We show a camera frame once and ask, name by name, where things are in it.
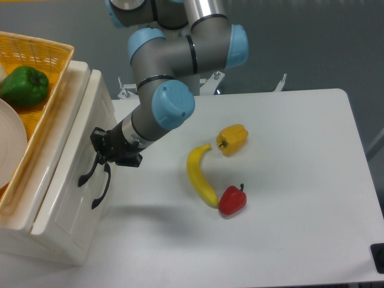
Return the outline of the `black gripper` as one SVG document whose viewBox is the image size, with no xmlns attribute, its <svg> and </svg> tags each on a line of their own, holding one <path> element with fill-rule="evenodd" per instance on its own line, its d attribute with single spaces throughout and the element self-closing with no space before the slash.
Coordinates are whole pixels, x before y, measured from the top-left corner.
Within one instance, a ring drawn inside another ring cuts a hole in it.
<svg viewBox="0 0 384 288">
<path fill-rule="evenodd" d="M 91 143 L 97 153 L 97 163 L 115 163 L 118 166 L 139 167 L 142 156 L 139 148 L 139 141 L 134 140 L 130 143 L 122 131 L 122 122 L 111 130 L 103 130 L 95 127 L 90 135 Z"/>
</svg>

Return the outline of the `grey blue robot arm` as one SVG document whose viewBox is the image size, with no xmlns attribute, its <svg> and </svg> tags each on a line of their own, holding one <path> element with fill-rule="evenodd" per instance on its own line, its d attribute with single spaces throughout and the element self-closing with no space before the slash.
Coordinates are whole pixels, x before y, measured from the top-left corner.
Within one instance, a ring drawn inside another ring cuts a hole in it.
<svg viewBox="0 0 384 288">
<path fill-rule="evenodd" d="M 107 1 L 116 25 L 143 28 L 128 39 L 139 105 L 115 128 L 96 128 L 95 164 L 138 167 L 141 152 L 194 111 L 182 78 L 242 65 L 248 38 L 229 22 L 222 1 Z"/>
</svg>

